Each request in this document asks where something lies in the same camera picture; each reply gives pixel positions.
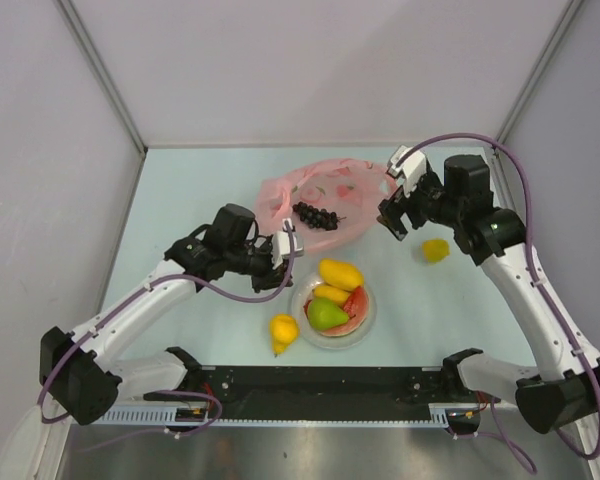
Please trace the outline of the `fake watermelon slice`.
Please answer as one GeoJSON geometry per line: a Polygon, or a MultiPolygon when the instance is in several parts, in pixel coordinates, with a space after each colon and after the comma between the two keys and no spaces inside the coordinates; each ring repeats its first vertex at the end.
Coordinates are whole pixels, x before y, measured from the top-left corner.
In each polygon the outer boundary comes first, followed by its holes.
{"type": "Polygon", "coordinates": [[[349,320],[330,329],[321,331],[323,336],[343,337],[353,333],[366,320],[369,311],[369,298],[363,286],[357,287],[348,297],[342,310],[349,315],[349,320]]]}

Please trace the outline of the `left aluminium frame post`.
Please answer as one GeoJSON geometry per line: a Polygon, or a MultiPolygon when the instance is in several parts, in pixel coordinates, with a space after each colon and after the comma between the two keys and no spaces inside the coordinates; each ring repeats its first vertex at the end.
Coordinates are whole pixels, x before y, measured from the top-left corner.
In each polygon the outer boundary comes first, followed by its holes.
{"type": "Polygon", "coordinates": [[[77,7],[71,0],[54,0],[53,4],[65,22],[69,33],[74,39],[89,70],[92,72],[96,83],[99,85],[125,134],[140,157],[144,159],[148,147],[142,139],[136,122],[132,118],[126,102],[124,101],[123,96],[77,7]]]}

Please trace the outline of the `yellow fake starfruit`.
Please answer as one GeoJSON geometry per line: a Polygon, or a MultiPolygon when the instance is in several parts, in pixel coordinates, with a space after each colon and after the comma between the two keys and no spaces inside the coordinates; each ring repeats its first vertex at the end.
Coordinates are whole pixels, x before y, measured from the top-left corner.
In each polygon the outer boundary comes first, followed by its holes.
{"type": "Polygon", "coordinates": [[[450,255],[449,243],[440,238],[426,240],[421,245],[424,259],[429,264],[436,264],[450,255]]]}

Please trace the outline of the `yellow fake lemon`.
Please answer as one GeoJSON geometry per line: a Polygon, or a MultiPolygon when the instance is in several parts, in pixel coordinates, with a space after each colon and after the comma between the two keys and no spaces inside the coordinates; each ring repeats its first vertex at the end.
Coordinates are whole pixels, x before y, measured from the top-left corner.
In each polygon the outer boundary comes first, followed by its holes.
{"type": "Polygon", "coordinates": [[[319,284],[313,289],[313,295],[315,298],[326,299],[342,307],[347,302],[350,293],[334,286],[319,284]]]}

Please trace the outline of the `yellow fake mango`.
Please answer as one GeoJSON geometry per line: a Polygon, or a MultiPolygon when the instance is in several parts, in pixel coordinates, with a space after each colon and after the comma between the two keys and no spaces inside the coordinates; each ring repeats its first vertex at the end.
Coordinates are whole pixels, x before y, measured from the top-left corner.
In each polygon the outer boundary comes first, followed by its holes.
{"type": "Polygon", "coordinates": [[[318,264],[318,273],[326,284],[347,292],[364,285],[363,274],[350,263],[324,258],[318,264]]]}

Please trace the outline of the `yellow fake pear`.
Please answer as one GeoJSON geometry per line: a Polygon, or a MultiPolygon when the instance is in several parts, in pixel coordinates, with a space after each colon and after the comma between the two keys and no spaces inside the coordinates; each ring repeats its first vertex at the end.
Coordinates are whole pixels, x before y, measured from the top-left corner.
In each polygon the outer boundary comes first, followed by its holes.
{"type": "Polygon", "coordinates": [[[286,314],[278,314],[271,319],[269,322],[269,332],[275,356],[284,353],[300,334],[296,320],[286,314]]]}

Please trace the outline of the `white paper plate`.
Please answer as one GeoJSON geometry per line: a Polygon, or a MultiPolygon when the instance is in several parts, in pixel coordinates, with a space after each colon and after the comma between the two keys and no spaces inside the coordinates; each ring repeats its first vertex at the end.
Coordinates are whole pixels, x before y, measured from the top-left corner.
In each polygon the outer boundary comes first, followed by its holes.
{"type": "Polygon", "coordinates": [[[362,342],[371,332],[376,302],[371,289],[362,285],[352,292],[339,291],[313,273],[295,287],[289,314],[300,335],[316,347],[342,350],[362,342]]]}

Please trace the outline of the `black fake grapes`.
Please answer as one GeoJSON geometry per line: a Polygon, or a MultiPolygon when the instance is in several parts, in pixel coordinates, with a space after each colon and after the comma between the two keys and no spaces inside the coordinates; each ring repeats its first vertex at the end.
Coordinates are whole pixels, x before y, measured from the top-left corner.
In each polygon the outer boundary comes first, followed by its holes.
{"type": "Polygon", "coordinates": [[[337,230],[340,223],[344,220],[344,217],[339,216],[336,212],[328,211],[324,208],[319,209],[305,202],[293,204],[292,211],[301,223],[315,230],[337,230]]]}

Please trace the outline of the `red orange fake mango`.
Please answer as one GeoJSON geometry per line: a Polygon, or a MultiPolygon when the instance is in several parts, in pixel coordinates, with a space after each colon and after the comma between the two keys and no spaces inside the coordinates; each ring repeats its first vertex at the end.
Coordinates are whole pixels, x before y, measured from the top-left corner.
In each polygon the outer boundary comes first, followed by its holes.
{"type": "Polygon", "coordinates": [[[307,318],[309,317],[309,307],[310,307],[311,303],[312,303],[312,300],[311,300],[311,299],[308,299],[308,300],[305,302],[305,304],[304,304],[304,307],[303,307],[303,310],[304,310],[305,316],[306,316],[307,318]]]}

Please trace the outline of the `pink plastic bag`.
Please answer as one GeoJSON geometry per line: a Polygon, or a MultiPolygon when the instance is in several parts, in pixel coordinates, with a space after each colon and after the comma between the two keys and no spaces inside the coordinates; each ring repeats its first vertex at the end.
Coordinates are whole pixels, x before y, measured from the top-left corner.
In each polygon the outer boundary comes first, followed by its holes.
{"type": "Polygon", "coordinates": [[[254,213],[260,232],[270,235],[290,218],[304,252],[317,254],[341,247],[376,224],[378,205],[396,190],[396,181],[380,164],[353,158],[322,160],[262,182],[254,213]],[[300,202],[338,215],[333,231],[311,229],[292,207],[300,202]]]}

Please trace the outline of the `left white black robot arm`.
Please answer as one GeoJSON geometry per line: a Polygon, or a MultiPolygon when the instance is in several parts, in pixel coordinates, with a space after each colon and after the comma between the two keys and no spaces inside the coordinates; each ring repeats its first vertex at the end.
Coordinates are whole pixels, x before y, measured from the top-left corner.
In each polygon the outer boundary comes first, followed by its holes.
{"type": "Polygon", "coordinates": [[[253,212],[236,204],[219,209],[210,224],[175,241],[163,259],[125,298],[65,332],[47,331],[40,346],[37,404],[55,400],[65,417],[89,425],[120,400],[176,396],[187,400],[201,387],[201,366],[180,347],[152,357],[122,354],[173,307],[202,290],[244,304],[273,300],[292,283],[302,254],[290,217],[265,237],[253,212]]]}

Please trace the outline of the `aluminium frame post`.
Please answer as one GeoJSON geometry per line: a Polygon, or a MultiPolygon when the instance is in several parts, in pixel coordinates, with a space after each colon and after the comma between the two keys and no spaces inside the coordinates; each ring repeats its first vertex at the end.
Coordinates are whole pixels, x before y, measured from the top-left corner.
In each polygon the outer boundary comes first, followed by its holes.
{"type": "Polygon", "coordinates": [[[583,0],[570,0],[567,2],[498,130],[496,140],[500,143],[505,143],[508,140],[514,128],[520,122],[584,5],[585,1],[583,0]]]}
{"type": "Polygon", "coordinates": [[[142,139],[136,122],[132,118],[126,102],[124,101],[123,96],[77,7],[71,0],[54,0],[53,4],[65,22],[69,33],[74,39],[89,70],[92,72],[96,83],[99,85],[125,134],[140,157],[144,159],[148,147],[142,139]]]}

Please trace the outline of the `right aluminium frame post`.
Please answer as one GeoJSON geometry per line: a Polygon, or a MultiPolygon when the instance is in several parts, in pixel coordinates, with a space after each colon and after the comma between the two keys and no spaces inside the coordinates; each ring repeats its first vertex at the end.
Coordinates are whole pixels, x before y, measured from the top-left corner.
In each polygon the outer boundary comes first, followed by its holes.
{"type": "Polygon", "coordinates": [[[496,140],[500,143],[505,143],[508,140],[514,128],[520,122],[584,5],[585,1],[583,0],[570,0],[567,2],[498,130],[496,140]]]}

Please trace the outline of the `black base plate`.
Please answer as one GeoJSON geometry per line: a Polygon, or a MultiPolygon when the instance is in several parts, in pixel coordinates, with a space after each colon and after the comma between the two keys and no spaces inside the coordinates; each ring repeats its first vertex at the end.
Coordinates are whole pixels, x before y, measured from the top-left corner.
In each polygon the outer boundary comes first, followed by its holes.
{"type": "Polygon", "coordinates": [[[453,384],[439,367],[207,366],[178,390],[205,386],[224,420],[427,420],[433,404],[474,407],[488,398],[453,384]]]}

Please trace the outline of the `small green fake fruit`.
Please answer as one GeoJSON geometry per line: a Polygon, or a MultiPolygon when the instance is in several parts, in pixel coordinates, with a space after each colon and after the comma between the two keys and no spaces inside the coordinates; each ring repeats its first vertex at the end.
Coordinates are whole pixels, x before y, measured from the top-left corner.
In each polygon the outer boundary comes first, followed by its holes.
{"type": "Polygon", "coordinates": [[[314,298],[309,307],[308,321],[314,330],[326,331],[346,324],[349,315],[329,300],[314,298]]]}

